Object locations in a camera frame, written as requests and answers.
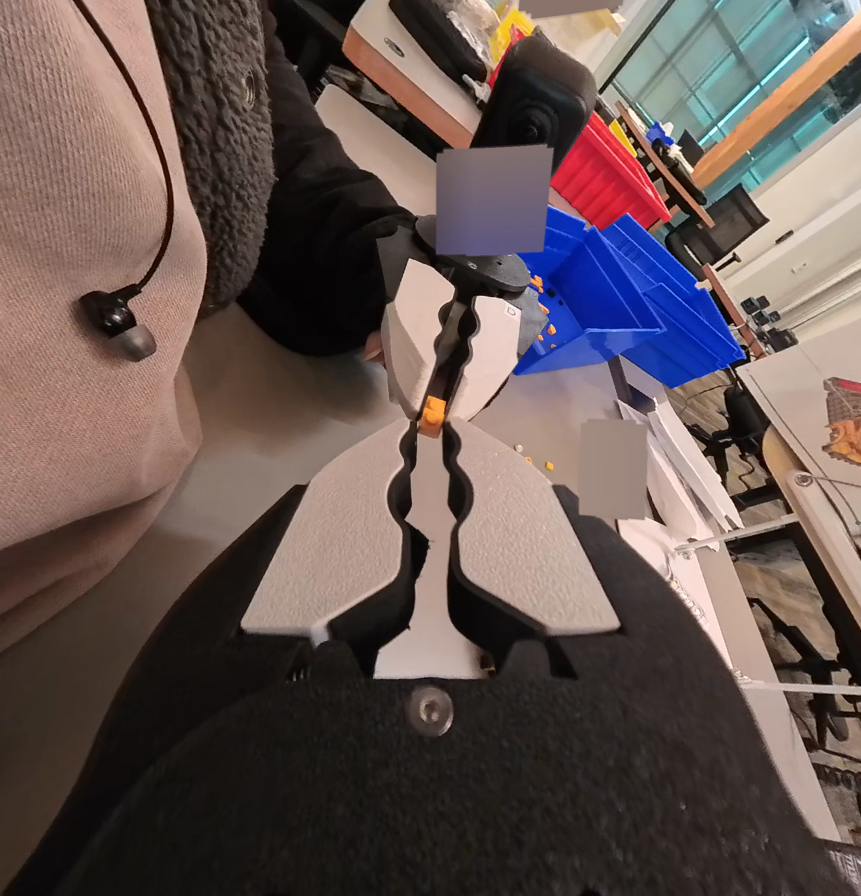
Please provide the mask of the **lego instruction booklet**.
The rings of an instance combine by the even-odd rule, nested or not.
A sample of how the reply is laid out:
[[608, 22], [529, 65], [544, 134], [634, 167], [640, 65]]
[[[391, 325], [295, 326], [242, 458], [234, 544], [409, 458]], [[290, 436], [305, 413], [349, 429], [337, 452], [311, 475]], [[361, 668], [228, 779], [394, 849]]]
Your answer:
[[861, 500], [861, 321], [746, 365], [741, 378], [805, 472]]

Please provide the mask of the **wooden pillar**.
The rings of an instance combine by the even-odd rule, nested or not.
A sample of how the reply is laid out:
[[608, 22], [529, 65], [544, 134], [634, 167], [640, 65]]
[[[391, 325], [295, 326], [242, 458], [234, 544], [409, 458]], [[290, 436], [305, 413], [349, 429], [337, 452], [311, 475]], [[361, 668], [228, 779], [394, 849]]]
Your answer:
[[719, 179], [788, 116], [861, 54], [861, 9], [723, 140], [696, 163], [693, 179], [705, 188]]

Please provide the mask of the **person's left forearm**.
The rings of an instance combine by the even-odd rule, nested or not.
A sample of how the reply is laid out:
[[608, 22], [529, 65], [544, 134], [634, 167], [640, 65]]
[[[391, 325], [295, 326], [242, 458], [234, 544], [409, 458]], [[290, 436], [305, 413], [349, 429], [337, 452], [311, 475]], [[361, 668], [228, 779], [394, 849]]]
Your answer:
[[261, 5], [276, 182], [257, 268], [238, 304], [292, 352], [363, 350], [380, 363], [387, 291], [377, 241], [415, 218], [325, 127], [285, 56], [271, 3]]

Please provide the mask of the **beige hooded sweatshirt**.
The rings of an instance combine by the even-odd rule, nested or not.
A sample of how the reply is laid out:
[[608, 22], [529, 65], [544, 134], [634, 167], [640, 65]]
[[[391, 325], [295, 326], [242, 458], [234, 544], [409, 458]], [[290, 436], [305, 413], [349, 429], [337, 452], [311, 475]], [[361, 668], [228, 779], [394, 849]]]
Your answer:
[[78, 309], [139, 281], [166, 186], [138, 105], [73, 2], [0, 2], [0, 653], [102, 581], [201, 442], [181, 358], [205, 286], [167, 84], [143, 2], [88, 2], [142, 96], [172, 175], [167, 254], [118, 357]]

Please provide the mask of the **yellow plastic bin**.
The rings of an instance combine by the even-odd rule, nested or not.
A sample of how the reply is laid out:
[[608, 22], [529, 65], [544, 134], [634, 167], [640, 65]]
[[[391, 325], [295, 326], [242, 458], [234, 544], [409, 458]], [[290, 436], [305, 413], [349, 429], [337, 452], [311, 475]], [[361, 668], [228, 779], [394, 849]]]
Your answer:
[[517, 42], [529, 37], [535, 23], [516, 2], [501, 2], [495, 9], [499, 25], [489, 39], [491, 66], [497, 67], [507, 51]]

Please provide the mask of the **long blue plastic bin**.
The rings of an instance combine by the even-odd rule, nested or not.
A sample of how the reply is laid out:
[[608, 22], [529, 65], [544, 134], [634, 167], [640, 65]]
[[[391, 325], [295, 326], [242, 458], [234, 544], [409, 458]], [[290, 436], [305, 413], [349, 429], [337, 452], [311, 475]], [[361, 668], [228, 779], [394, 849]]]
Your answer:
[[710, 293], [634, 218], [621, 216], [602, 237], [662, 328], [628, 350], [629, 361], [678, 388], [745, 358]]

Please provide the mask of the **red plastic bin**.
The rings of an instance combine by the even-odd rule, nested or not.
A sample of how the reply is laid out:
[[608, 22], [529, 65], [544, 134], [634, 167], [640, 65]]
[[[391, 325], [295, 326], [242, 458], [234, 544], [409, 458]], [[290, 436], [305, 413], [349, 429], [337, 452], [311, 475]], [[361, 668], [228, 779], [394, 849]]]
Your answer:
[[636, 158], [593, 114], [550, 180], [580, 217], [605, 230], [629, 215], [644, 230], [671, 220], [653, 182]]

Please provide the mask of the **white book stand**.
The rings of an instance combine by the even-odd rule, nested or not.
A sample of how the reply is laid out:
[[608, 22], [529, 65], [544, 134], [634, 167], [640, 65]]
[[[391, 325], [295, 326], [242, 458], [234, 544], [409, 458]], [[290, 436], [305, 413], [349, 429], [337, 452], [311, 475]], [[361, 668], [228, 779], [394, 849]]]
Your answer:
[[780, 682], [762, 639], [754, 633], [751, 610], [741, 608], [741, 586], [736, 573], [729, 570], [729, 555], [723, 547], [743, 537], [777, 534], [799, 526], [805, 547], [816, 553], [817, 569], [826, 572], [838, 593], [836, 598], [826, 596], [825, 601], [836, 616], [851, 618], [844, 624], [852, 632], [840, 636], [848, 658], [853, 658], [853, 642], [861, 635], [861, 560], [854, 539], [816, 478], [788, 467], [779, 484], [786, 488], [793, 512], [747, 530], [724, 532], [709, 539], [675, 539], [669, 528], [650, 519], [619, 521], [618, 530], [665, 580], [673, 583], [715, 644], [745, 695], [773, 765], [808, 827], [819, 838], [840, 840], [787, 696], [797, 693], [808, 698], [861, 700], [861, 672], [842, 665], [842, 670], [850, 673], [845, 685]]

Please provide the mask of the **glass window wall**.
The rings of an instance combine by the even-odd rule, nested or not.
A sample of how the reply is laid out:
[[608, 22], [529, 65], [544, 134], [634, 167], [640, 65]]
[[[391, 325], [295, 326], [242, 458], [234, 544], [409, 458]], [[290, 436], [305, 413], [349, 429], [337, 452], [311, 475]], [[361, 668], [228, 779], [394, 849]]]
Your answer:
[[[650, 124], [709, 151], [860, 10], [845, 1], [668, 2], [606, 84]], [[861, 107], [861, 53], [706, 188], [752, 192]]]

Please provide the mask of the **heap of orange lego parts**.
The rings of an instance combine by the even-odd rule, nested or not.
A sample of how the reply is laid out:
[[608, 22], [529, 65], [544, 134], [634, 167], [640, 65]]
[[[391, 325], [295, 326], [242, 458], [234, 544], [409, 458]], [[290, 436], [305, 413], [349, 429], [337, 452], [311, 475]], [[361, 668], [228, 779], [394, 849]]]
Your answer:
[[536, 275], [522, 295], [522, 332], [529, 350], [551, 354], [569, 335], [567, 308], [547, 279]]

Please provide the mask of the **black padded case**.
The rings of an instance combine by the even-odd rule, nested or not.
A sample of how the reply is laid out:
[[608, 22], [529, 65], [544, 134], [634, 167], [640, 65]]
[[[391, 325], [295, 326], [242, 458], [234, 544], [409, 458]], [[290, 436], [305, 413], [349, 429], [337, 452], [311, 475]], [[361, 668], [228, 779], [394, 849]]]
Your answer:
[[389, 8], [431, 61], [456, 84], [465, 77], [484, 84], [489, 78], [479, 36], [465, 22], [457, 2], [390, 1]]

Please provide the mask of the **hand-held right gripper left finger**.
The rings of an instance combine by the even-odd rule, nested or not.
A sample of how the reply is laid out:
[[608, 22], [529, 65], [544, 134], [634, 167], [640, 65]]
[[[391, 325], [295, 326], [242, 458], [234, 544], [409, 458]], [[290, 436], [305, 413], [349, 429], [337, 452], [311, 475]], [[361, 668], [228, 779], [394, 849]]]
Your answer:
[[346, 644], [369, 677], [437, 674], [437, 547], [410, 521], [417, 426], [395, 420], [305, 487], [244, 633]]

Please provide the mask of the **grey table wooden edge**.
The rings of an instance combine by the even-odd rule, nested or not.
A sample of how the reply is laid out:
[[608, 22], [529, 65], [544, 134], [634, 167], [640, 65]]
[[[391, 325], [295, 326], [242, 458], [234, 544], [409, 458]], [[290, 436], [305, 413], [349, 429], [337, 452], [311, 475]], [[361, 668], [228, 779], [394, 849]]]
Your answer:
[[467, 148], [481, 112], [402, 26], [387, 1], [366, 1], [347, 27], [347, 60], [441, 140]]

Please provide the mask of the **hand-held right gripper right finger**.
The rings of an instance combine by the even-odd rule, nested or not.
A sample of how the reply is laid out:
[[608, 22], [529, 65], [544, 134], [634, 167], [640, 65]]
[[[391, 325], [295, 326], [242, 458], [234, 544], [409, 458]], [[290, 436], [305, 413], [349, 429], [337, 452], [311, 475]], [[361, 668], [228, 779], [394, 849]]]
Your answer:
[[443, 462], [455, 524], [447, 611], [457, 631], [506, 674], [514, 648], [544, 675], [574, 678], [563, 642], [620, 622], [556, 487], [472, 423], [446, 423]]

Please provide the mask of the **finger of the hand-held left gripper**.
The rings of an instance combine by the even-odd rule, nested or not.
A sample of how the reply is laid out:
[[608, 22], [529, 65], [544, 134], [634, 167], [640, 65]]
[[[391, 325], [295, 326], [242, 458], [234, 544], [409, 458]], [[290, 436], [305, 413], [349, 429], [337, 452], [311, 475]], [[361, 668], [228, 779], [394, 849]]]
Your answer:
[[472, 297], [459, 324], [447, 420], [470, 421], [500, 392], [518, 361], [522, 312], [499, 297]]
[[458, 329], [466, 305], [429, 263], [410, 259], [381, 324], [389, 398], [409, 420], [421, 420], [429, 395], [447, 402], [455, 373]]

